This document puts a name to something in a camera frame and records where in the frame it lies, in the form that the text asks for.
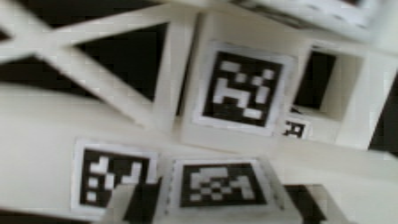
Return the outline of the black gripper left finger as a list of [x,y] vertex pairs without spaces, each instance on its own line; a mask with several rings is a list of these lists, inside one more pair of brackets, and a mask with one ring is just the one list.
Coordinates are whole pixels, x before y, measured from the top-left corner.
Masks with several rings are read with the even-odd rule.
[[159,184],[156,181],[115,187],[104,214],[93,224],[152,224]]

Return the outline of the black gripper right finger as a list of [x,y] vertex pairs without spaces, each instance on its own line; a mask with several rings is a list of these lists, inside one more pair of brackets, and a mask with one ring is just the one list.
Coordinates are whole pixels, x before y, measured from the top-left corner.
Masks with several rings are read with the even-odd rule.
[[321,184],[285,185],[285,192],[301,216],[301,224],[349,224]]

